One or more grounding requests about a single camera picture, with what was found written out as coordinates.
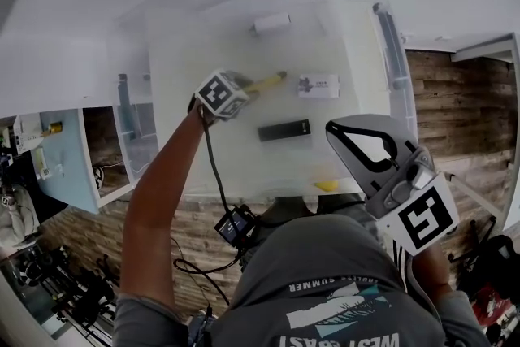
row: floor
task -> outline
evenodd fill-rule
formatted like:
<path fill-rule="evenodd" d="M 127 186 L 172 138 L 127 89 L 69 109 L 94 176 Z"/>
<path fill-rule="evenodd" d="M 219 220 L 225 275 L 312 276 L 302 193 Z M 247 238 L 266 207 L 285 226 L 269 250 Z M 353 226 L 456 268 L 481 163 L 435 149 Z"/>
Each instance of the floor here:
<path fill-rule="evenodd" d="M 508 161 L 514 156 L 516 141 L 516 84 L 509 64 L 491 59 L 451 63 L 448 54 L 408 52 L 418 115 L 419 142 L 432 153 L 440 171 L 458 174 L 497 205 L 503 205 L 510 185 Z M 470 221 L 480 232 L 487 227 L 489 214 L 476 203 L 452 189 L 461 215 L 461 224 L 443 241 L 446 253 L 462 254 L 468 246 Z M 103 207 L 100 215 L 67 208 L 43 224 L 49 245 L 67 245 L 76 261 L 94 268 L 103 254 L 118 268 L 121 262 L 123 222 L 129 195 Z M 315 200 L 308 199 L 310 206 Z M 262 213 L 269 201 L 247 201 Z M 183 255 L 200 268 L 224 265 L 235 251 L 213 229 L 223 214 L 216 200 L 183 202 L 177 210 L 171 235 Z M 507 231 L 520 250 L 520 225 Z M 172 257 L 180 256 L 176 243 Z M 457 266 L 453 266 L 453 279 Z M 238 266 L 213 274 L 213 279 L 230 297 L 241 273 Z M 225 310 L 216 291 L 204 278 L 183 273 L 173 276 L 176 302 L 181 314 L 191 314 L 210 301 L 216 314 Z"/>

